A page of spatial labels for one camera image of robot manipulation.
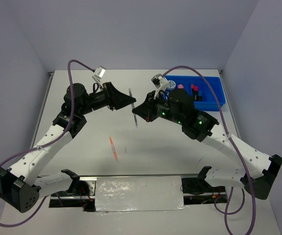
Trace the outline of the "pink lidded small jar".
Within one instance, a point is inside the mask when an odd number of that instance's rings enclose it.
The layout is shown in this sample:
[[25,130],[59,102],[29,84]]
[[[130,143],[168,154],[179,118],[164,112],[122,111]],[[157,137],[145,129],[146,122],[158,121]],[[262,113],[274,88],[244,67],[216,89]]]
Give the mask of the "pink lidded small jar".
[[184,86],[182,84],[179,84],[177,88],[178,89],[184,89]]

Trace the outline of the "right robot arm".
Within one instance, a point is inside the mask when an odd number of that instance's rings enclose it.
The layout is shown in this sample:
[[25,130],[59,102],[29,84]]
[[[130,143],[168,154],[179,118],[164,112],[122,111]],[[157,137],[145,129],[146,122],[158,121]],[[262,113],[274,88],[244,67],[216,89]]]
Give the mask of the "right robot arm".
[[163,118],[179,124],[190,139],[206,144],[240,164],[239,169],[230,170],[203,167],[197,177],[201,191],[209,191],[212,187],[234,187],[243,188],[260,200],[268,198],[282,165],[282,157],[259,152],[235,135],[227,134],[217,119],[195,108],[193,97],[186,90],[173,90],[168,99],[155,97],[152,91],[132,112],[146,122]]

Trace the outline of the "purple clear highlighter pen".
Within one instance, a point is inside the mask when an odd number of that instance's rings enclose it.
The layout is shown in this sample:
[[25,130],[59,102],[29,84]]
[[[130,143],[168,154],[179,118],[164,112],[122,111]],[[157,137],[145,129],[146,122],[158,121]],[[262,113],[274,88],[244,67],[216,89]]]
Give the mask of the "purple clear highlighter pen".
[[[128,89],[128,92],[129,92],[130,97],[133,97],[133,96],[132,96],[131,88]],[[132,110],[135,108],[134,103],[131,104],[131,107],[132,107]],[[136,116],[136,114],[134,114],[134,113],[133,113],[133,116],[134,116],[135,126],[136,126],[136,128],[138,128],[137,116]]]

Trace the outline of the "pink cap black highlighter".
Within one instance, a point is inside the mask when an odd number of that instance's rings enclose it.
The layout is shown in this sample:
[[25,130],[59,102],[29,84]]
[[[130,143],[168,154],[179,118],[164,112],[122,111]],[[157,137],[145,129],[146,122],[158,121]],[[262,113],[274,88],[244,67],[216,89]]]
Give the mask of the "pink cap black highlighter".
[[195,101],[198,100],[198,93],[199,93],[198,86],[192,85],[192,94]]

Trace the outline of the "orange cap black highlighter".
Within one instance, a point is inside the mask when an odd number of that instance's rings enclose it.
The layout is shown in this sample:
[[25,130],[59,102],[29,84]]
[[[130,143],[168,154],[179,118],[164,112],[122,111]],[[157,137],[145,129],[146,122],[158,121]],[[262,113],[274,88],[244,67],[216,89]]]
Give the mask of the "orange cap black highlighter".
[[191,84],[191,94],[192,94],[192,97],[194,97],[194,85]]

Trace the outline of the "blue cap black highlighter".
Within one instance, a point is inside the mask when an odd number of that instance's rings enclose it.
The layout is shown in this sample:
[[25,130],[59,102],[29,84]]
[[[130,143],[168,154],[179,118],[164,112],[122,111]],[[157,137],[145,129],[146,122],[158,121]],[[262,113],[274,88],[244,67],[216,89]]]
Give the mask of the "blue cap black highlighter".
[[203,101],[203,93],[202,93],[202,91],[198,92],[197,98],[198,98],[198,101]]

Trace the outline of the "blue patterned round tin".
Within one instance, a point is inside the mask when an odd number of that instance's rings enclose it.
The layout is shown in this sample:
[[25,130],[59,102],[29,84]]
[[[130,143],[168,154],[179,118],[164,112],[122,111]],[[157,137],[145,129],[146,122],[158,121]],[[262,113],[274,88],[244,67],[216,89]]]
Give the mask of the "blue patterned round tin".
[[172,91],[172,90],[174,90],[176,88],[177,88],[177,83],[174,80],[168,80],[168,85],[167,85],[166,90],[167,91]]

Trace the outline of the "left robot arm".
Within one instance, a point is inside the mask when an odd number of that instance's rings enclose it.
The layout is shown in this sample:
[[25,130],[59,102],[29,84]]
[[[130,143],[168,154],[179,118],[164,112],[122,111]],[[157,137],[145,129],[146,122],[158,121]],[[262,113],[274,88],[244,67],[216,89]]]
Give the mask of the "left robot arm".
[[119,110],[134,102],[134,97],[118,91],[111,82],[103,83],[101,91],[90,94],[80,83],[69,86],[61,112],[32,151],[24,154],[8,169],[0,167],[0,198],[25,213],[41,197],[60,191],[68,195],[77,194],[82,182],[71,170],[63,169],[46,177],[40,177],[39,174],[81,131],[87,122],[86,114],[104,107]]

